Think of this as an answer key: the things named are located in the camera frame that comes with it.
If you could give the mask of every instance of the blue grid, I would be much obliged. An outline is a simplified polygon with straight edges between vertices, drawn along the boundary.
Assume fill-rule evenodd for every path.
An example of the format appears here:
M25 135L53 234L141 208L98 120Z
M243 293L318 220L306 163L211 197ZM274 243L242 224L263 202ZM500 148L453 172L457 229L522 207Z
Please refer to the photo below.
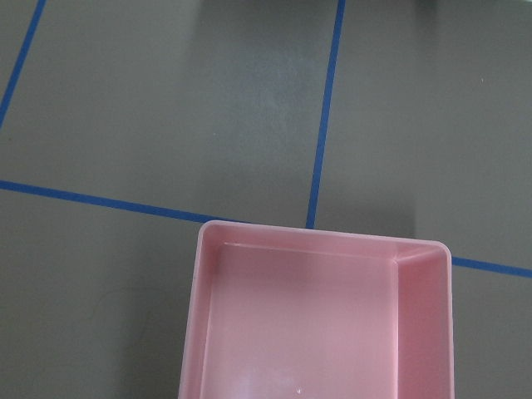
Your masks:
M24 62L26 61L27 54L29 52L30 46L32 44L33 37L37 30L39 20L41 19L42 12L46 5L47 0L37 0L37 5L33 12L32 20L27 28L26 36L22 43L20 52L18 53L17 60L12 70L12 74L9 78L6 90L2 97L2 102L0 103L0 129L2 128L3 121L7 114L9 104L12 99L12 95L17 86L18 78L22 72ZM323 93L323 104L322 104L322 115L320 119L320 126L318 132L318 143L316 146L316 155L314 158L314 168L313 168L313 177L311 190L308 200L308 213L307 213L307 222L306 227L308 229L313 229L316 221L316 213L318 209L318 196L319 196L319 185L321 181L322 168L323 168L323 157L325 154L325 144L327 141L327 131L328 131L328 118L329 111L331 106L331 99L333 96L333 83L334 83L334 73L336 70L336 62L338 55L338 48L340 44L340 36L342 33L342 21L343 13L345 10L345 0L338 0L337 3L337 12L334 23L334 30L332 34L332 43L331 51L329 54L328 69L327 69L327 78L325 81L325 89ZM193 212L187 212L184 210L178 209L169 209L161 208L157 206L147 205L147 204L138 204L129 201L123 201L119 199L109 199L105 197L98 197L95 195L85 195L80 193L73 193L71 191L63 190L54 190L45 187L39 187L35 185L25 185L22 183L0 180L0 190L14 191L18 193L30 194L30 195L39 195L47 198L54 198L58 200L67 200L83 204L91 204L96 206L102 206L112 209L121 209L127 210L130 212L137 212L142 214L151 214L154 216L160 216L165 218L186 220L190 222L204 223L209 220L232 220L222 218L219 216L213 216L209 214L196 214ZM489 271L493 273L502 273L509 274L518 277L532 278L532 270L527 268L517 268L513 266L506 266L503 264L493 264L490 262L483 262L474 259L465 259L465 258L452 258L452 263L455 266L461 266L464 268L473 268L478 270Z

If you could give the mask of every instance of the blue tape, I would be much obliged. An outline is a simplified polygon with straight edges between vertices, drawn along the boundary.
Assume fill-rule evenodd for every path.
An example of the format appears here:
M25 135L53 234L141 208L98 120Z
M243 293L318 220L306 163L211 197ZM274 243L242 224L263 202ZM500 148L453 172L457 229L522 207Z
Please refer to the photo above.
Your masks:
M478 270L485 270L493 273L509 274L511 276L532 278L532 270L527 268L516 268L514 266L505 266L503 264L491 264L489 262L457 258L455 256L452 257L452 264L454 264L455 266L461 266L462 268L476 268Z
M20 47L20 52L18 53L17 60L15 61L15 66L9 77L9 82L5 92L3 93L2 102L0 103L0 129L2 129L3 120L6 117L7 109L9 108L9 103L17 86L18 78L20 77L20 72L26 61L27 52L30 50L32 45L33 36L37 30L37 25L41 19L42 10L44 9L47 0L38 0L37 5L35 6L35 11L33 12L32 20L30 21L29 27L27 27L26 36L24 37L24 42Z
M338 0L334 31L332 32L331 52L329 54L329 63L327 67L327 79L325 80L325 90L323 92L322 116L319 122L318 144L316 145L316 156L314 158L313 181L310 186L310 198L308 199L307 223L305 224L307 229L313 229L316 224L319 184L322 178L323 155L325 153L329 113L331 110L331 98L333 96L334 72L336 71L336 60L338 57L338 48L340 46L345 6L345 0Z
M140 214L153 214L155 216L162 216L165 218L188 220L190 222L205 223L209 220L237 221L234 219L219 218L210 214L195 214L193 212L186 212L184 210L161 208L158 206L137 204L135 202L120 201L118 199L109 199L96 197L94 195L72 193L70 191L47 189L44 187L38 187L36 185L23 185L21 183L14 183L12 181L6 180L0 180L0 189L31 195L40 195L41 197L56 198L59 200L80 202L83 204L103 206L106 208L129 210L130 212L137 212Z

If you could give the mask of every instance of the gray surface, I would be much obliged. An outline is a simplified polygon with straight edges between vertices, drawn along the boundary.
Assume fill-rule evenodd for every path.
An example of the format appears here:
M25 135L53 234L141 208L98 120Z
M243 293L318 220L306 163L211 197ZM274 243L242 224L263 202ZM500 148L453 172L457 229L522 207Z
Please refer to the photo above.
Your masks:
M532 4L421 3L347 1L318 227L532 268ZM0 87L34 4L0 2ZM0 179L303 226L335 7L49 0ZM175 397L199 225L3 190L0 220L0 397ZM532 280L453 289L457 398L526 397Z

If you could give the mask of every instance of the pink container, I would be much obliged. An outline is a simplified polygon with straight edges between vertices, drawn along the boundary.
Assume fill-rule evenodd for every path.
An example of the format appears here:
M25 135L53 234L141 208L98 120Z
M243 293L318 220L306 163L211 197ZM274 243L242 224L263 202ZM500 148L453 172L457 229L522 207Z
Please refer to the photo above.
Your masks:
M451 399L443 244L209 222L180 399Z

